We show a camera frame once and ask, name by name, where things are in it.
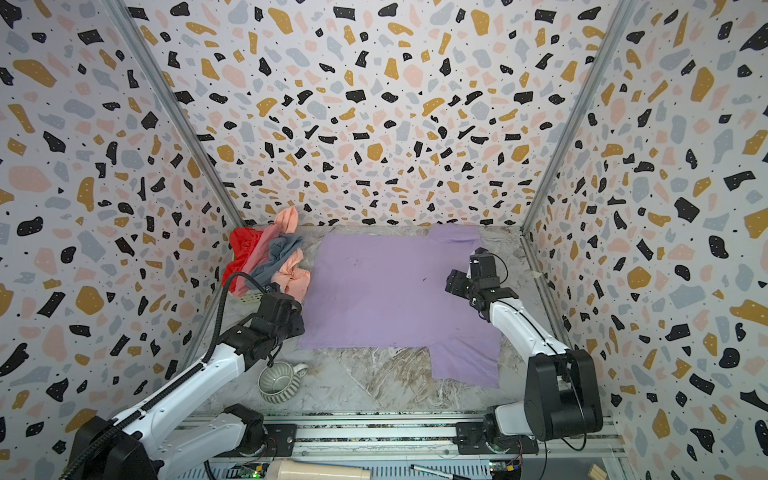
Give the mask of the green circuit board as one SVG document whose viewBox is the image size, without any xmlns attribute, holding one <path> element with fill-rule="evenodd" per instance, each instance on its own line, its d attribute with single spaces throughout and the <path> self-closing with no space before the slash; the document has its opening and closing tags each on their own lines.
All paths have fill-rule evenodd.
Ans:
<svg viewBox="0 0 768 480">
<path fill-rule="evenodd" d="M 268 463 L 237 464 L 229 471 L 228 479 L 265 479 L 268 468 Z"/>
</svg>

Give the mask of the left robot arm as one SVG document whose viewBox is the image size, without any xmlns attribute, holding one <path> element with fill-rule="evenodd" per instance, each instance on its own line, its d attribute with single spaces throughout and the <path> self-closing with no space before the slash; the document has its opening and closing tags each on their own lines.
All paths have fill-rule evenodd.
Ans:
<svg viewBox="0 0 768 480">
<path fill-rule="evenodd" d="M 76 433 L 64 479 L 173 479 L 222 453 L 259 455 L 275 447 L 261 413 L 241 404 L 179 433 L 177 427 L 230 381 L 304 333 L 302 305 L 267 291 L 257 310 L 227 330 L 216 326 L 206 353 L 167 385 L 110 419 L 95 416 Z"/>
</svg>

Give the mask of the right corner aluminium post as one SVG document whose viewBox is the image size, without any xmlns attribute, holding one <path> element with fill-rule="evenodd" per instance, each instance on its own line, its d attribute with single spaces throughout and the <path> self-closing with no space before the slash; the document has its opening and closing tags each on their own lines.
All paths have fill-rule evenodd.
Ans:
<svg viewBox="0 0 768 480">
<path fill-rule="evenodd" d="M 555 183 L 555 177 L 562 167 L 566 155 L 575 140 L 581 122 L 590 108 L 590 103 L 599 87 L 613 56 L 614 50 L 625 31 L 631 16 L 638 2 L 636 0 L 621 0 L 617 3 L 617 8 L 608 24 L 605 38 L 596 53 L 595 60 L 590 68 L 585 82 L 581 88 L 579 96 L 576 99 L 573 109 L 569 114 L 561 138 L 554 150 L 552 160 L 545 170 L 539 188 L 534 196 L 529 211 L 521 227 L 521 233 L 526 237 L 533 231 L 537 215 L 543 209 L 547 198 L 548 190 Z"/>
</svg>

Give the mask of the salmon t shirt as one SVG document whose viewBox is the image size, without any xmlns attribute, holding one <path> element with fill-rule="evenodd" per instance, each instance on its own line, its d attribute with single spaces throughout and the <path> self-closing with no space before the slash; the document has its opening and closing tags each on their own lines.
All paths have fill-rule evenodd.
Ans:
<svg viewBox="0 0 768 480">
<path fill-rule="evenodd" d="M 288 239 L 292 235 L 288 252 L 283 254 L 278 261 L 279 269 L 272 276 L 272 281 L 277 283 L 281 290 L 302 303 L 307 294 L 311 273 L 300 267 L 304 260 L 304 252 L 301 249 L 302 240 L 296 235 L 299 215 L 295 207 L 289 207 L 280 211 L 275 219 L 282 238 Z"/>
</svg>

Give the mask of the red t shirt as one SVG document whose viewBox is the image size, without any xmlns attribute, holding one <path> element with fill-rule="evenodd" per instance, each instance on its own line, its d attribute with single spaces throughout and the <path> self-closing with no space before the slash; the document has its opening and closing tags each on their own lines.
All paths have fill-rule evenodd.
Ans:
<svg viewBox="0 0 768 480">
<path fill-rule="evenodd" d="M 229 238 L 229 243 L 234 258 L 224 270 L 222 283 L 226 283 L 233 273 L 252 273 L 254 265 L 248 267 L 248 262 L 256 251 L 262 236 L 262 230 L 253 228 L 236 228 L 232 232 Z"/>
</svg>

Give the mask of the black pen tool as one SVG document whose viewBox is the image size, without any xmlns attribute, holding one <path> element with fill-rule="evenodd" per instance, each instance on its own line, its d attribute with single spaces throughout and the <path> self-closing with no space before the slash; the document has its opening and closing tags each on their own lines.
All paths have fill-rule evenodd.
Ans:
<svg viewBox="0 0 768 480">
<path fill-rule="evenodd" d="M 460 478 L 463 478 L 463 477 L 460 477 L 460 476 L 455 475 L 455 474 L 451 474 L 451 473 L 447 473 L 447 472 L 443 472 L 443 471 L 436 470 L 436 469 L 433 469 L 433 468 L 428 468 L 428 467 L 425 467 L 425 466 L 419 466 L 419 465 L 415 465 L 415 464 L 411 464 L 410 465 L 410 469 L 415 471 L 415 472 L 417 472 L 417 473 L 426 474 L 426 475 L 432 475 L 432 476 L 440 477 L 440 478 L 446 479 L 446 480 L 459 480 Z"/>
</svg>

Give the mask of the lilac t shirt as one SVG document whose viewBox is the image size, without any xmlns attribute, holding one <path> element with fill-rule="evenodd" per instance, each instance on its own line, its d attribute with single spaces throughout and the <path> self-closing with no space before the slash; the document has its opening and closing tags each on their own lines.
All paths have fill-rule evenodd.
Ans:
<svg viewBox="0 0 768 480">
<path fill-rule="evenodd" d="M 303 302 L 298 345 L 428 349 L 432 375 L 498 388 L 501 332 L 446 291 L 482 244 L 475 226 L 438 225 L 426 235 L 328 233 Z"/>
</svg>

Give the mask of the small wooden block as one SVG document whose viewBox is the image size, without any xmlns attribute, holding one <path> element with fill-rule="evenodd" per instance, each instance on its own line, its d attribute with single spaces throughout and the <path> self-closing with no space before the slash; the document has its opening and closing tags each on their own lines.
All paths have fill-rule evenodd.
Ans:
<svg viewBox="0 0 768 480">
<path fill-rule="evenodd" d="M 600 466 L 592 464 L 588 471 L 588 478 L 590 480 L 607 480 L 608 475 Z"/>
</svg>

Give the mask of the grey blue t shirt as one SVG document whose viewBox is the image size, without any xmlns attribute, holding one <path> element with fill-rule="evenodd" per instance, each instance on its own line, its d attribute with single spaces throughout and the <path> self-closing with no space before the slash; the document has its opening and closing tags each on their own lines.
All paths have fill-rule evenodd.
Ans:
<svg viewBox="0 0 768 480">
<path fill-rule="evenodd" d="M 262 286 L 271 282 L 273 275 L 302 245 L 303 237 L 298 234 L 280 234 L 268 243 L 267 256 L 247 273 Z"/>
</svg>

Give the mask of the beige cylinder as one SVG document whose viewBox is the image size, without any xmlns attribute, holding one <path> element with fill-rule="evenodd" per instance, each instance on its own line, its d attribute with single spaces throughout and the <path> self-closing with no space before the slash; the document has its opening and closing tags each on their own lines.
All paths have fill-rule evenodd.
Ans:
<svg viewBox="0 0 768 480">
<path fill-rule="evenodd" d="M 324 465 L 279 459 L 270 463 L 266 480 L 370 480 L 371 472 L 358 467 Z"/>
</svg>

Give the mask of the pink t shirt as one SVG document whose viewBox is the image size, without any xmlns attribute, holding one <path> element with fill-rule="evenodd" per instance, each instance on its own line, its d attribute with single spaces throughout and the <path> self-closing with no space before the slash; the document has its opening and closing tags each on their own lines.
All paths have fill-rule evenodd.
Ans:
<svg viewBox="0 0 768 480">
<path fill-rule="evenodd" d="M 251 265 L 256 266 L 259 261 L 265 260 L 267 256 L 269 241 L 272 239 L 275 239 L 280 235 L 279 227 L 276 224 L 269 225 L 264 229 L 256 229 L 256 230 L 262 230 L 263 236 L 260 240 L 260 243 L 256 251 L 251 256 L 251 259 L 248 262 L 248 267 L 250 267 Z"/>
</svg>

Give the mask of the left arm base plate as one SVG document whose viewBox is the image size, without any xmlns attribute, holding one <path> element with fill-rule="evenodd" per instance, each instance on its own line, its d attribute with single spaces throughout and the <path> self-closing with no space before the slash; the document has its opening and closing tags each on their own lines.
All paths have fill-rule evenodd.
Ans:
<svg viewBox="0 0 768 480">
<path fill-rule="evenodd" d="M 297 430 L 297 425 L 290 423 L 268 423 L 259 428 L 248 428 L 241 443 L 234 450 L 220 453 L 213 459 L 258 460 L 290 457 L 293 454 Z"/>
</svg>

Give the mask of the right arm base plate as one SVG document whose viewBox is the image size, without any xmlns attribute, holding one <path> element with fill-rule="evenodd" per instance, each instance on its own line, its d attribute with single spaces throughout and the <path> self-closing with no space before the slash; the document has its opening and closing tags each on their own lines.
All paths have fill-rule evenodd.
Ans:
<svg viewBox="0 0 768 480">
<path fill-rule="evenodd" d="M 526 435 L 503 435 L 484 422 L 459 422 L 453 443 L 460 455 L 537 454 L 538 443 Z"/>
</svg>

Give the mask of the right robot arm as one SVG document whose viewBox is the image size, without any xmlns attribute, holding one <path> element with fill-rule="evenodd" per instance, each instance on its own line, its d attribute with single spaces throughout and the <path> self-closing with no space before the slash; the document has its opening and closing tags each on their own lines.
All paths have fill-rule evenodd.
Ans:
<svg viewBox="0 0 768 480">
<path fill-rule="evenodd" d="M 501 285 L 497 259 L 478 248 L 468 272 L 452 270 L 446 279 L 446 291 L 466 299 L 526 361 L 523 399 L 485 415 L 485 442 L 495 451 L 506 451 L 523 437 L 546 442 L 580 436 L 586 442 L 604 424 L 594 361 L 547 332 L 517 294 Z"/>
</svg>

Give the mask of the left corner aluminium post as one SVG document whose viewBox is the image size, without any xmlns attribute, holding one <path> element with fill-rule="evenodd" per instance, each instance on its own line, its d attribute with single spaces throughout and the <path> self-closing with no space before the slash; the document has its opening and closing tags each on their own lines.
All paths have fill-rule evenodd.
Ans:
<svg viewBox="0 0 768 480">
<path fill-rule="evenodd" d="M 134 23 L 125 2 L 103 1 L 103 4 L 112 23 L 143 70 L 146 80 L 154 89 L 157 99 L 176 127 L 184 145 L 191 150 L 192 156 L 205 175 L 210 188 L 218 198 L 222 210 L 235 227 L 244 228 L 245 222 L 240 217 L 233 199 L 229 196 L 207 152 L 203 148 L 202 142 L 195 134 L 182 111 L 172 88 L 165 81 L 160 66 L 152 55 L 147 42 L 141 36 L 140 30 Z"/>
</svg>

